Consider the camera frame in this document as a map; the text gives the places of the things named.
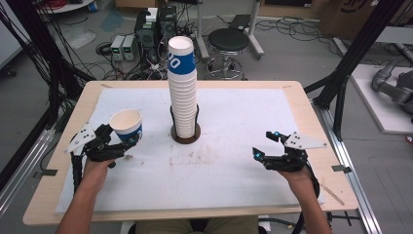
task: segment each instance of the metal bracket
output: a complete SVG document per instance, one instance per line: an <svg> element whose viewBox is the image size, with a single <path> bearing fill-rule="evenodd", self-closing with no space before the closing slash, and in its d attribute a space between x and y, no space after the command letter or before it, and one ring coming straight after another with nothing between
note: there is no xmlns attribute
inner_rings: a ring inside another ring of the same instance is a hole
<svg viewBox="0 0 413 234"><path fill-rule="evenodd" d="M79 131L79 133L77 133L77 135L72 139L69 146L67 146L64 152L70 153L95 138L96 135L94 134L94 129L92 128L91 124L87 122L86 125L83 126L82 130Z"/></svg>
<svg viewBox="0 0 413 234"><path fill-rule="evenodd" d="M325 148L327 143L322 142L319 139L312 138L310 136L304 136L294 132L288 140L284 143L284 146L295 149L311 149L311 148Z"/></svg>
<svg viewBox="0 0 413 234"><path fill-rule="evenodd" d="M344 174L352 172L350 167L344 167L343 165L331 166L331 168L334 172L343 172Z"/></svg>

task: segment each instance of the stool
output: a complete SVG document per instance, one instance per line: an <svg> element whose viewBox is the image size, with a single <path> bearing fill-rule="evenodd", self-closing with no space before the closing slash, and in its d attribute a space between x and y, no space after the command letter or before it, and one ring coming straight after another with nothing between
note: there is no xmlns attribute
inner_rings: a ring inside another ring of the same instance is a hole
<svg viewBox="0 0 413 234"><path fill-rule="evenodd" d="M211 32L207 38L208 46L221 56L212 58L206 65L206 76L211 75L222 80L244 78L241 64L230 56L241 54L248 46L248 37L233 28L221 28Z"/></svg>

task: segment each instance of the black stool seat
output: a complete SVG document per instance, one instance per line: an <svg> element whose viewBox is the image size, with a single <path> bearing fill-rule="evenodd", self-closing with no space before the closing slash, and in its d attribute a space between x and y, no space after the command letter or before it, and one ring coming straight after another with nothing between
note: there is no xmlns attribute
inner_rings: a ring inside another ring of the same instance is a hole
<svg viewBox="0 0 413 234"><path fill-rule="evenodd" d="M221 28L211 32L208 41L212 47L224 52L238 52L248 46L248 37L232 28Z"/></svg>

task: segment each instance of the tabletop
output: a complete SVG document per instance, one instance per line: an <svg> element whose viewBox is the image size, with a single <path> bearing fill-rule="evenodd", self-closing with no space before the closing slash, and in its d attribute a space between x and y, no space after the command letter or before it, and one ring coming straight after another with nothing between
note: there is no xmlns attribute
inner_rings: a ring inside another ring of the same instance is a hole
<svg viewBox="0 0 413 234"><path fill-rule="evenodd" d="M312 136L328 142L322 126L313 110L302 86L294 81L198 81L198 89L281 89L284 91L295 123L300 134ZM48 165L48 169L57 170L55 176L43 176L39 186L26 210L23 222L28 225L57 224L62 214L55 213L63 182L69 168L70 157L64 155L64 149L71 138L91 118L101 91L105 88L168 88L168 81L93 81L89 82L74 109L69 122L60 138L56 151ZM317 172L324 196L324 211L354 210L357 199L342 172L334 172L331 166L339 162L329 144L326 148L308 149L307 153L312 166ZM127 211L94 213L93 221L108 220L143 220L162 218L211 217L231 215L268 215L296 213L295 207L241 207L214 208L202 210L171 211Z"/></svg>

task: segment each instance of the person's hand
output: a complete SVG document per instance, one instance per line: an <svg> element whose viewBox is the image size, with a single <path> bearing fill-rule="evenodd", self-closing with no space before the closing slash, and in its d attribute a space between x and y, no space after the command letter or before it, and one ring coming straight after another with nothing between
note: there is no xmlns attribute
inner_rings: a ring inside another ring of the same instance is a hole
<svg viewBox="0 0 413 234"><path fill-rule="evenodd" d="M306 199L314 199L314 197L316 197L310 172L307 168L303 168L300 172L296 173L278 173L288 181L292 193L294 193L299 202L305 201Z"/></svg>
<svg viewBox="0 0 413 234"><path fill-rule="evenodd" d="M93 162L88 159L86 161L82 182L80 183L79 188L97 194L106 180L107 166L113 162L115 162L114 159L104 162Z"/></svg>

